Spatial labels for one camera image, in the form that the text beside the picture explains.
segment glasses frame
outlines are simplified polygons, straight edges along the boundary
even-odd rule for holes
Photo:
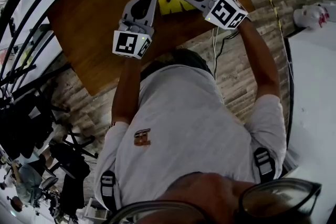
[[[294,185],[301,185],[301,186],[310,185],[311,186],[311,191],[310,191],[309,195],[305,199],[303,199],[300,203],[298,203],[294,207],[288,209],[287,211],[276,214],[274,216],[256,217],[256,216],[250,215],[248,212],[246,212],[246,210],[244,209],[244,206],[243,206],[243,200],[244,200],[244,196],[248,192],[250,192],[251,190],[254,190],[254,189],[255,190],[261,189],[261,187],[265,188],[267,186],[272,186],[272,185],[276,186],[279,183],[281,183],[281,184],[294,184]],[[285,218],[286,216],[288,216],[292,212],[298,211],[298,209],[300,209],[311,197],[313,197],[315,195],[315,200],[314,200],[313,206],[311,207],[310,211],[307,212],[307,213],[302,213],[305,216],[310,216],[312,214],[313,210],[314,210],[317,198],[319,197],[319,195],[321,193],[321,188],[322,188],[322,185],[319,184],[319,183],[313,183],[313,182],[309,182],[309,181],[306,181],[306,180],[303,180],[303,179],[296,179],[296,178],[280,178],[280,179],[272,180],[272,181],[267,182],[267,183],[252,186],[252,187],[246,189],[241,194],[241,196],[239,198],[239,210],[238,210],[239,218],[243,218],[244,220],[258,220],[258,221],[265,220],[267,222],[276,220],[276,222],[279,222],[279,221],[282,221],[283,218]]]
[[[287,184],[299,184],[299,185],[310,185],[311,186],[311,192],[310,194],[302,200],[302,202],[298,203],[296,206],[288,209],[285,212],[279,213],[274,216],[270,217],[256,217],[253,215],[250,215],[248,212],[245,211],[244,206],[243,206],[243,199],[244,196],[251,190],[253,189],[258,189],[261,187],[267,187],[267,186],[272,186],[272,185],[278,185],[280,183],[287,183]],[[305,215],[310,216],[311,213],[314,210],[316,201],[318,196],[321,193],[321,187],[322,185],[319,183],[313,183],[309,182],[306,180],[302,179],[295,179],[295,178],[281,178],[281,179],[276,179],[267,183],[263,184],[258,184],[255,186],[252,186],[248,189],[246,189],[241,196],[239,197],[239,207],[238,207],[238,212],[237,212],[237,220],[238,222],[241,221],[255,221],[258,220],[258,223],[263,223],[264,221],[266,223],[269,223],[270,220],[276,220],[275,222],[281,221],[284,217],[286,217],[288,214],[297,211],[300,209],[312,196],[316,196],[313,206],[311,210],[308,213],[305,213]],[[137,213],[144,212],[145,210],[151,211],[151,210],[159,210],[159,209],[187,209],[187,210],[193,210],[197,211],[200,215],[204,217],[204,220],[207,223],[213,223],[211,220],[211,217],[201,208],[194,204],[190,204],[188,202],[182,202],[182,201],[173,201],[173,200],[154,200],[154,201],[141,201],[141,202],[135,202],[133,204],[124,206],[120,208],[118,211],[116,211],[109,219],[107,219],[103,224],[119,224],[119,222],[133,213],[134,215]]]

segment small logo on shirt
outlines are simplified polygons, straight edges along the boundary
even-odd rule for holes
[[[151,129],[145,129],[137,131],[134,135],[134,145],[135,146],[149,146],[151,141],[148,140],[148,133]]]

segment eyeglasses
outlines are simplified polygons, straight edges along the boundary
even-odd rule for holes
[[[290,217],[308,217],[321,192],[321,184],[302,179],[282,178],[248,188],[239,198],[236,222],[258,223],[284,221]],[[211,218],[195,205],[180,201],[144,201],[118,210],[106,224],[212,223]]]

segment wooden table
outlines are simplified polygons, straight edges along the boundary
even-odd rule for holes
[[[52,29],[91,95],[118,81],[124,58],[112,54],[113,31],[118,29],[125,4],[130,0],[56,0],[48,11]],[[249,11],[251,0],[240,0]],[[161,16],[156,12],[155,34],[143,62],[214,28],[197,10]]]

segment shoulder strap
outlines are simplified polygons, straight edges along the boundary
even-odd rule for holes
[[[105,206],[111,212],[116,212],[117,210],[117,207],[115,205],[116,201],[114,199],[113,188],[115,184],[116,181],[114,172],[110,170],[105,171],[100,178],[100,193]]]
[[[254,160],[259,169],[261,183],[272,181],[275,176],[275,161],[268,150],[264,147],[258,148],[254,152]]]

